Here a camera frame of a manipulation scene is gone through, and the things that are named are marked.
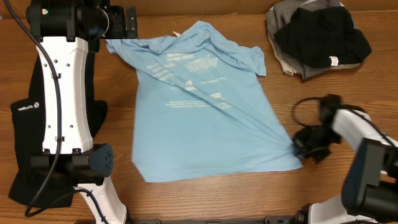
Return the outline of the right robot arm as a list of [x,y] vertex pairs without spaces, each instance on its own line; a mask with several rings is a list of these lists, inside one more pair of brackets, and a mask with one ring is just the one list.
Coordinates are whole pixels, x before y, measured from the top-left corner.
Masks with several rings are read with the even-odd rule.
[[355,157],[341,194],[308,204],[289,223],[390,223],[397,221],[397,141],[384,134],[362,108],[344,104],[341,96],[318,97],[319,124],[303,124],[292,141],[299,159],[316,163],[330,155],[330,145],[345,140]]

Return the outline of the light blue printed t-shirt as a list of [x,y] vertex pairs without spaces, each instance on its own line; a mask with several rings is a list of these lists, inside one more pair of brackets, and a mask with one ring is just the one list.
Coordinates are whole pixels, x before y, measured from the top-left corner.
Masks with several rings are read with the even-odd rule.
[[146,182],[301,168],[259,83],[259,47],[203,21],[178,36],[106,46],[137,72],[132,161]]

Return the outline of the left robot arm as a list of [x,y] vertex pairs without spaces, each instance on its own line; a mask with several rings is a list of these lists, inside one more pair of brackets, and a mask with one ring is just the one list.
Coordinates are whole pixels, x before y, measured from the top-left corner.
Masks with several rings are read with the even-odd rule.
[[86,74],[101,39],[137,35],[122,6],[108,1],[32,1],[26,10],[44,79],[45,133],[34,171],[65,180],[81,194],[96,223],[131,223],[111,180],[114,155],[96,144],[88,124]]

